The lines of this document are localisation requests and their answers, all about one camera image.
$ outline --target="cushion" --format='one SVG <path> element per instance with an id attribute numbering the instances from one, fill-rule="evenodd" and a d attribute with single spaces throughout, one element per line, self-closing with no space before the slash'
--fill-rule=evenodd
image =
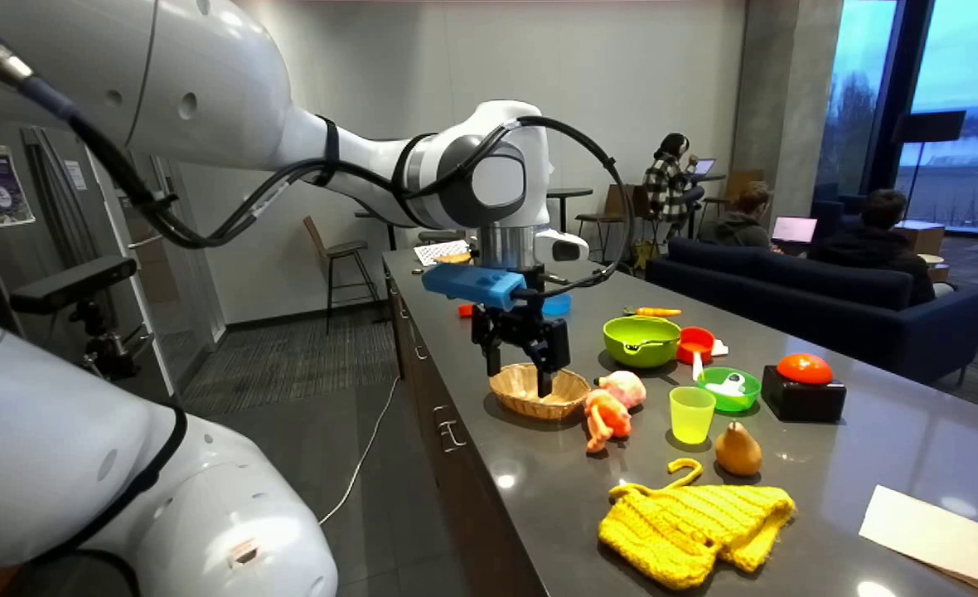
<path id="1" fill-rule="evenodd" d="M 894 268 L 850 268 L 794 256 L 764 256 L 758 279 L 894 311 L 913 304 L 913 275 Z"/>
<path id="2" fill-rule="evenodd" d="M 764 249 L 673 237 L 667 257 L 748 279 L 758 273 Z"/>

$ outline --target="black box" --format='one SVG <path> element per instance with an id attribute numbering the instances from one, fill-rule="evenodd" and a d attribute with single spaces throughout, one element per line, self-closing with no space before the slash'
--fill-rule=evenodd
<path id="1" fill-rule="evenodd" d="M 776 412 L 778 422 L 841 422 L 846 412 L 846 388 L 826 383 L 797 383 L 787 381 L 776 363 L 764 367 L 764 390 L 758 397 Z"/>

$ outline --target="couch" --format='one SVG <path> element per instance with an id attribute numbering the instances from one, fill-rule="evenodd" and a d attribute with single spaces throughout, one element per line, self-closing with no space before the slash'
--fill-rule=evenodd
<path id="1" fill-rule="evenodd" d="M 677 237 L 648 279 L 916 381 L 978 353 L 978 284 L 913 304 L 913 275 Z"/>

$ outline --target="red object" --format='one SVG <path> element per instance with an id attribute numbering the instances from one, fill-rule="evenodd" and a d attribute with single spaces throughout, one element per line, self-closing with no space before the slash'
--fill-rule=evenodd
<path id="1" fill-rule="evenodd" d="M 711 363 L 712 362 L 712 346 L 715 346 L 715 336 L 711 327 L 684 327 L 680 331 L 680 362 L 684 363 L 694 363 L 694 353 L 699 351 L 699 363 Z"/>
<path id="2" fill-rule="evenodd" d="M 823 362 L 823 353 L 811 353 L 811 351 L 788 351 L 778 357 L 776 367 L 787 381 L 798 381 L 811 388 L 823 388 L 833 381 L 830 362 Z"/>

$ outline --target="countertop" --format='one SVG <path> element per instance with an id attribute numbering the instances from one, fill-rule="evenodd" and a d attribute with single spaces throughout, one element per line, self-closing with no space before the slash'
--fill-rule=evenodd
<path id="1" fill-rule="evenodd" d="M 607 494 L 618 479 L 667 485 L 663 468 L 680 453 L 707 463 L 699 485 L 719 485 L 711 446 L 680 446 L 667 437 L 667 390 L 690 381 L 690 367 L 642 376 L 649 400 L 633 414 L 633 437 L 611 444 L 607 457 L 588 457 L 579 425 L 531 425 L 491 397 L 469 320 L 458 318 L 454 300 L 420 289 L 410 256 L 390 252 L 386 268 L 454 397 L 472 444 L 499 479 L 507 518 L 545 588 L 556 597 L 667 594 L 618 555 L 597 547 L 597 519 L 607 515 Z M 573 290 L 573 372 L 585 377 L 611 372 L 601 324 L 629 304 L 684 309 L 680 324 L 707 324 L 728 346 L 728 357 L 719 357 L 719 363 L 757 377 L 784 351 L 811 349 L 830 357 L 839 383 L 850 388 L 839 425 L 788 425 L 766 405 L 738 419 L 764 444 L 758 485 L 787 486 L 798 515 L 757 578 L 715 562 L 715 573 L 695 594 L 968 594 L 965 584 L 863 539 L 858 523 L 875 485 L 978 519 L 978 405 L 629 275 Z M 504 362 L 523 362 L 523 353 L 504 349 Z"/>

